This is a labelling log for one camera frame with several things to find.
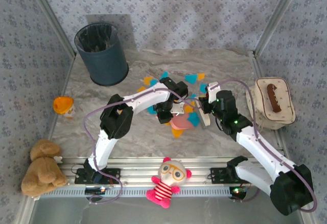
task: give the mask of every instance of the teddy bear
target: teddy bear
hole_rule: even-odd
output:
[[[37,197],[67,183],[54,159],[60,155],[60,147],[50,140],[41,139],[32,147],[32,163],[21,183],[24,195]]]

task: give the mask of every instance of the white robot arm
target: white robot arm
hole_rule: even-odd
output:
[[[154,106],[160,123],[167,123],[173,117],[171,109],[173,101],[187,95],[188,88],[184,82],[175,83],[170,78],[160,80],[160,83],[134,95],[120,97],[114,95],[108,104],[125,101],[121,105],[113,105],[102,113],[101,130],[96,146],[96,162],[98,169],[107,166],[107,160],[116,142],[129,131],[134,114]],[[204,114],[212,113],[220,121],[225,134],[234,141],[245,147],[262,165],[253,165],[246,158],[242,158],[231,167],[230,172],[236,179],[242,179],[252,183],[270,198],[276,208],[284,215],[301,208],[312,201],[311,195],[303,187],[302,182],[289,168],[281,162],[285,162],[299,172],[311,185],[312,179],[309,169],[305,165],[296,166],[294,162],[281,155],[260,134],[255,136],[252,123],[238,113],[235,98],[228,90],[220,90],[218,83],[207,86],[207,96],[200,98],[201,108]],[[96,179],[97,171],[94,165],[94,156],[90,156],[84,163],[88,174],[93,174]]]
[[[167,86],[163,83],[157,83],[142,92],[139,92],[134,95],[125,96],[123,97],[123,100],[130,100],[130,102],[127,102],[126,105],[128,107],[131,107],[133,110],[133,115],[136,115],[144,109],[147,109],[159,103],[166,102],[168,100],[168,98],[170,97],[170,92],[167,90],[156,91],[160,88],[167,89]],[[103,169],[107,166],[108,158],[117,141],[118,138],[109,139],[108,134],[105,132],[105,130],[100,130],[96,148],[96,160],[99,169]],[[93,161],[93,155],[91,155],[91,157],[89,158],[89,164],[92,169],[96,170]]]

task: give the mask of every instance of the pink plush toy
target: pink plush toy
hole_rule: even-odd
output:
[[[159,178],[151,178],[156,186],[153,190],[147,191],[147,199],[166,209],[170,206],[172,194],[180,192],[179,186],[183,185],[192,173],[180,162],[166,157],[163,159],[158,175]]]

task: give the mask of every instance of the beige bag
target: beige bag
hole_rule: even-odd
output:
[[[260,128],[278,130],[295,121],[294,106],[286,81],[278,77],[257,79],[250,87],[254,100],[256,123]],[[253,118],[248,92],[246,101]]]

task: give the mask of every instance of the plush toy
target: plush toy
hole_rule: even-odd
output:
[[[33,146],[32,163],[21,183],[24,195],[37,197],[66,184],[67,178],[61,173],[54,159],[60,154],[60,147],[46,139],[39,140]]]
[[[151,180],[156,184],[155,188],[147,191],[147,199],[161,205],[163,208],[169,208],[173,193],[179,193],[179,186],[183,185],[186,179],[192,176],[189,169],[176,160],[166,157],[158,171],[158,177],[152,177]]]

